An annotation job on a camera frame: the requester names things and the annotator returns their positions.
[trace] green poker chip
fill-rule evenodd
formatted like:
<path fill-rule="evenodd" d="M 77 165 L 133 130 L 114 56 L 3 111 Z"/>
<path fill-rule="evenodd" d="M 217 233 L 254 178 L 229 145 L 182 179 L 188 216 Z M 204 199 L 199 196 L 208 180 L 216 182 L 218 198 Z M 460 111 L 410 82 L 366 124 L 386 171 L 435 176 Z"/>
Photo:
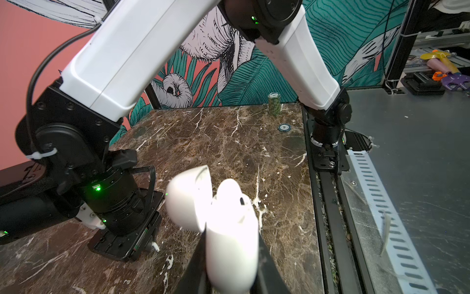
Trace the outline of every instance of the green poker chip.
<path fill-rule="evenodd" d="M 290 131 L 290 124 L 279 125 L 279 127 L 277 129 L 280 130 L 281 132 L 289 132 Z"/>

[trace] robotic arm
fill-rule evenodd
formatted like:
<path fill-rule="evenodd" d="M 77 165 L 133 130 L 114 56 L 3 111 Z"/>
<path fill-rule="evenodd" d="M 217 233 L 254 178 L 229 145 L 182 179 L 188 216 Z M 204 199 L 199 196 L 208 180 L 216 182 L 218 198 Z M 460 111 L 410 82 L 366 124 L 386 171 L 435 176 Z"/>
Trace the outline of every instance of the robotic arm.
<path fill-rule="evenodd" d="M 0 230 L 6 232 L 0 244 L 77 217 L 102 229 L 88 244 L 92 251 L 122 261 L 138 257 L 157 231 L 163 195 L 153 191 L 155 177 L 145 190 L 132 176 L 144 171 L 152 175 L 155 168 L 133 168 L 136 152 L 109 152 L 109 141 L 148 81 L 217 4 L 227 22 L 271 59 L 315 116 L 314 152 L 330 154 L 341 172 L 334 148 L 351 118 L 349 97 L 320 56 L 301 0 L 218 2 L 121 0 L 104 22 L 96 18 L 101 27 L 95 35 L 29 107 L 30 136 L 26 118 L 17 127 L 18 146 L 24 154 L 36 153 L 35 161 L 46 172 L 0 196 Z"/>

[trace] marble table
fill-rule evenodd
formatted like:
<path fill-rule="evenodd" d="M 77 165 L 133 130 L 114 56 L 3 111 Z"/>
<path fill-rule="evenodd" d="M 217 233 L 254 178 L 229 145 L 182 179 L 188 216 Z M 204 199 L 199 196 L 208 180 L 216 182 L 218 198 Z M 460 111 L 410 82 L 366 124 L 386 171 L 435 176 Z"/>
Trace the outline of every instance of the marble table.
<path fill-rule="evenodd" d="M 281 132 L 278 126 L 292 129 Z M 267 105 L 158 110 L 112 149 L 137 150 L 139 166 L 157 169 L 156 190 L 176 174 L 207 164 L 214 190 L 234 178 L 253 201 L 261 235 L 292 293 L 323 293 L 302 113 L 284 104 L 271 117 Z M 147 187 L 148 174 L 136 176 Z M 70 220 L 0 246 L 0 293 L 172 293 L 199 240 L 160 209 L 158 253 L 122 263 L 86 247 L 94 231 Z"/>

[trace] gray table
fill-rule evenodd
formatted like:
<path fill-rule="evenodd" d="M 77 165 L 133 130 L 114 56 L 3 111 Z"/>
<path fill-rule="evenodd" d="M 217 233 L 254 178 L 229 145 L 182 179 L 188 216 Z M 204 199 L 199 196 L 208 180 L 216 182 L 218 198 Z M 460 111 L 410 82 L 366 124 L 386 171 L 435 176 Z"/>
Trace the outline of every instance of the gray table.
<path fill-rule="evenodd" d="M 438 293 L 470 293 L 470 98 L 349 91 L 370 157 Z"/>

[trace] white slotted strip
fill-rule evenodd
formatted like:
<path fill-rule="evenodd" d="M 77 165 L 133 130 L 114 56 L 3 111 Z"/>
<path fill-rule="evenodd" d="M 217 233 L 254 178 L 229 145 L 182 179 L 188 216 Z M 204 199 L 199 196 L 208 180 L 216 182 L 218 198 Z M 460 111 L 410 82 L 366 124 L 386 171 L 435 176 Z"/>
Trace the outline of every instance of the white slotted strip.
<path fill-rule="evenodd" d="M 365 151 L 348 150 L 372 216 L 383 237 L 384 214 L 392 218 L 387 254 L 403 294 L 437 294 L 436 288 Z"/>

